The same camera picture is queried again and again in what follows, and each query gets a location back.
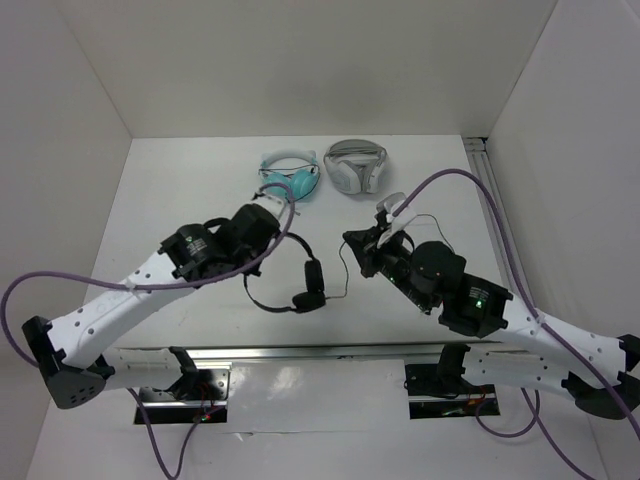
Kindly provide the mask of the black wired headphones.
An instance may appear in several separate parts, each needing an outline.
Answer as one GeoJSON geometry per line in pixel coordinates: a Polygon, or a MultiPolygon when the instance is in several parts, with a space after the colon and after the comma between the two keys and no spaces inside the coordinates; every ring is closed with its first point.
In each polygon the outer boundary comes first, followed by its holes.
{"type": "MultiPolygon", "coordinates": [[[[411,292],[408,295],[400,293],[420,312],[430,314],[433,309],[441,307],[445,296],[459,286],[466,261],[444,240],[418,244],[405,230],[399,233],[406,235],[404,246],[412,252],[411,292]]],[[[265,274],[262,267],[257,266],[242,276],[244,291],[258,309],[271,314],[306,314],[325,307],[332,299],[347,297],[349,272],[345,273],[343,292],[328,295],[322,264],[309,242],[297,233],[286,233],[284,238],[296,243],[305,252],[305,256],[298,259],[298,273],[288,266],[265,274]]],[[[343,237],[341,246],[349,248],[343,237]]]]}

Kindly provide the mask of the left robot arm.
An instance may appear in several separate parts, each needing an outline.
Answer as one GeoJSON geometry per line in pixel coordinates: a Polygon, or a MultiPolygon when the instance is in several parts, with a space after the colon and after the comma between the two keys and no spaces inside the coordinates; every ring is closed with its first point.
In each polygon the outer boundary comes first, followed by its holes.
{"type": "Polygon", "coordinates": [[[25,322],[23,333],[56,406],[76,408],[121,388],[153,388],[176,399],[193,394],[200,373],[184,348],[121,349],[115,342],[204,281],[257,266],[286,209],[282,199],[263,194],[230,219],[184,225],[115,288],[65,316],[25,322]]]}

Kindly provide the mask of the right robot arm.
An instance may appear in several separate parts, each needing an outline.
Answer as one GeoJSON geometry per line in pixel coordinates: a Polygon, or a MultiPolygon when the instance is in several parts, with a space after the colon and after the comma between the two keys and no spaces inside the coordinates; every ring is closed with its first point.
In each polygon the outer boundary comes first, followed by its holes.
{"type": "Polygon", "coordinates": [[[525,350],[491,354],[468,345],[443,348],[436,379],[448,392],[505,384],[567,398],[591,415],[620,420],[639,405],[633,335],[597,335],[544,312],[531,313],[506,288],[466,272],[466,260],[441,241],[414,244],[399,232],[380,241],[377,227],[343,235],[365,278],[384,276],[419,310],[440,309],[449,330],[525,350]]]}

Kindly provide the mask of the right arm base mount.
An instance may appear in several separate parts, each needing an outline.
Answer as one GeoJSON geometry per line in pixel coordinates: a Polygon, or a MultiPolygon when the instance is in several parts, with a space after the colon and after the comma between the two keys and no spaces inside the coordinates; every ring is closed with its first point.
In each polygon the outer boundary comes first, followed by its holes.
{"type": "Polygon", "coordinates": [[[409,363],[404,369],[411,420],[474,417],[478,406],[481,416],[500,415],[493,385],[447,386],[437,376],[433,363],[409,363]]]}

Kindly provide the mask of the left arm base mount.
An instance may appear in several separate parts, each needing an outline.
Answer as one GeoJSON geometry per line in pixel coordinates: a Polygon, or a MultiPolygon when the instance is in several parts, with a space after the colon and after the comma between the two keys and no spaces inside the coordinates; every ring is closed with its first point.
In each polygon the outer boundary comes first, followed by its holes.
{"type": "Polygon", "coordinates": [[[223,424],[228,418],[230,362],[204,364],[187,393],[140,388],[137,392],[152,425],[223,424]]]}

